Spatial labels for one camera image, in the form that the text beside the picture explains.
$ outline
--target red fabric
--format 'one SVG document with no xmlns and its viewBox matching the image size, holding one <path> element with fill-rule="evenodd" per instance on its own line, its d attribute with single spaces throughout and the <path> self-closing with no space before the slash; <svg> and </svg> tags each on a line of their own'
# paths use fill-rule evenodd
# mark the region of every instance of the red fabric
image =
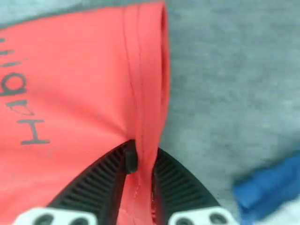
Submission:
<svg viewBox="0 0 300 225">
<path fill-rule="evenodd" d="M 88 165 L 136 139 L 139 168 L 126 179 L 117 224 L 151 225 L 169 95 L 164 4 L 25 22 L 0 30 L 0 52 L 0 224 L 46 206 Z"/>
</svg>

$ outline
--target black printed letters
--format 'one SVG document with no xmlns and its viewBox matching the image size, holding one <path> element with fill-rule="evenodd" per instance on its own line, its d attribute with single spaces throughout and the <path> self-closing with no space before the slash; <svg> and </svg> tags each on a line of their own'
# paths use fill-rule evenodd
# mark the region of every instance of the black printed letters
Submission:
<svg viewBox="0 0 300 225">
<path fill-rule="evenodd" d="M 0 38 L 0 43 L 5 42 L 4 38 Z M 13 53 L 14 51 L 2 51 L 0 54 L 1 57 L 4 57 L 7 54 Z M 21 64 L 20 61 L 16 62 L 8 62 L 0 67 L 13 67 L 15 65 Z M 9 81 L 10 79 L 20 79 L 21 83 L 19 87 L 9 87 Z M 5 75 L 2 80 L 0 81 L 0 97 L 5 96 L 15 96 L 19 94 L 24 94 L 27 92 L 26 90 L 26 77 L 21 73 L 9 73 Z M 26 99 L 16 99 L 15 101 L 6 102 L 5 105 L 11 109 L 12 112 L 18 113 L 20 115 L 26 116 L 27 118 L 18 120 L 17 123 L 24 126 L 29 126 L 31 128 L 32 132 L 32 139 L 31 140 L 23 140 L 21 141 L 21 145 L 27 145 L 27 144 L 48 144 L 50 143 L 50 140 L 48 139 L 39 139 L 38 138 L 38 131 L 36 124 L 43 123 L 44 120 L 38 120 L 36 118 L 28 119 L 28 116 L 35 116 L 34 112 L 28 107 L 28 101 Z"/>
</svg>

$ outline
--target gray carpet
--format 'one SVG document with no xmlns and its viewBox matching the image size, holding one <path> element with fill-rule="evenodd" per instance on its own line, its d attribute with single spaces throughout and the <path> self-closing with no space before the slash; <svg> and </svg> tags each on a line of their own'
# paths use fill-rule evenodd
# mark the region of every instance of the gray carpet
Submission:
<svg viewBox="0 0 300 225">
<path fill-rule="evenodd" d="M 0 25 L 133 0 L 1 0 Z M 167 0 L 172 90 L 162 147 L 234 214 L 234 180 L 300 131 L 300 1 Z"/>
</svg>

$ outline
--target blue plastic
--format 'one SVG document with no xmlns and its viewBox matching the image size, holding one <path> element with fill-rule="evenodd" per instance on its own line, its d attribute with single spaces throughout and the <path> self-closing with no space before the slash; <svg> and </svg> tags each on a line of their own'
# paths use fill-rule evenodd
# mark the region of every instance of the blue plastic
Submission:
<svg viewBox="0 0 300 225">
<path fill-rule="evenodd" d="M 300 194 L 300 154 L 255 173 L 246 182 L 234 186 L 233 194 L 242 225 L 251 225 L 265 218 L 282 203 Z"/>
</svg>

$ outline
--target seam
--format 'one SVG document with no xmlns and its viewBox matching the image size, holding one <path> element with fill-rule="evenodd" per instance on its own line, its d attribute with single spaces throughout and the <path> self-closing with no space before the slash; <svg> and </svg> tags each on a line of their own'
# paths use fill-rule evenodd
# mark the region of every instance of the seam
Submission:
<svg viewBox="0 0 300 225">
<path fill-rule="evenodd" d="M 139 24 L 139 21 L 140 21 L 140 11 L 141 11 L 141 5 L 139 4 L 137 6 L 137 21 L 136 21 L 136 38 L 137 38 L 137 43 L 138 43 L 138 54 L 139 54 L 139 77 L 140 77 L 140 86 L 141 86 L 141 136 L 140 136 L 140 139 L 141 139 L 141 153 L 142 153 L 142 157 L 141 157 L 141 164 L 143 164 L 143 161 L 144 161 L 144 136 L 143 136 L 143 133 L 144 133 L 144 85 L 143 85 L 143 75 L 142 75 L 142 69 L 141 69 L 141 57 L 142 57 L 142 54 L 141 54 L 141 37 L 140 37 L 140 24 Z M 138 185 L 137 185 L 137 188 L 135 190 L 135 194 L 134 194 L 134 199 L 133 199 L 133 202 L 134 202 L 134 206 L 135 206 L 135 203 L 136 203 L 136 197 L 137 197 L 137 193 L 139 191 L 141 187 L 141 175 L 140 173 L 138 174 Z"/>
<path fill-rule="evenodd" d="M 119 209 L 119 212 L 120 213 L 123 213 L 123 214 L 125 214 L 126 216 L 128 216 L 128 217 L 130 217 L 130 218 L 132 218 L 132 221 L 133 221 L 133 223 L 134 223 L 134 225 L 136 224 L 135 223 L 135 219 L 137 219 L 137 218 L 134 218 L 131 214 L 129 214 L 125 209 L 122 209 L 122 208 L 120 208 Z"/>
<path fill-rule="evenodd" d="M 133 95 L 133 102 L 135 104 L 135 111 L 137 109 L 137 103 L 136 103 L 136 95 L 135 95 L 135 90 L 133 88 L 132 84 L 132 74 L 131 74 L 131 69 L 130 69 L 130 60 L 129 60 L 129 54 L 128 54 L 128 46 L 127 46 L 127 38 L 126 38 L 126 29 L 125 29 L 125 10 L 127 7 L 123 7 L 122 10 L 122 27 L 123 27 L 123 38 L 124 38 L 124 45 L 125 45 L 125 52 L 126 52 L 126 59 L 127 59 L 127 67 L 128 67 L 128 75 L 129 75 L 129 83 L 130 83 L 130 88 L 132 91 Z"/>
</svg>

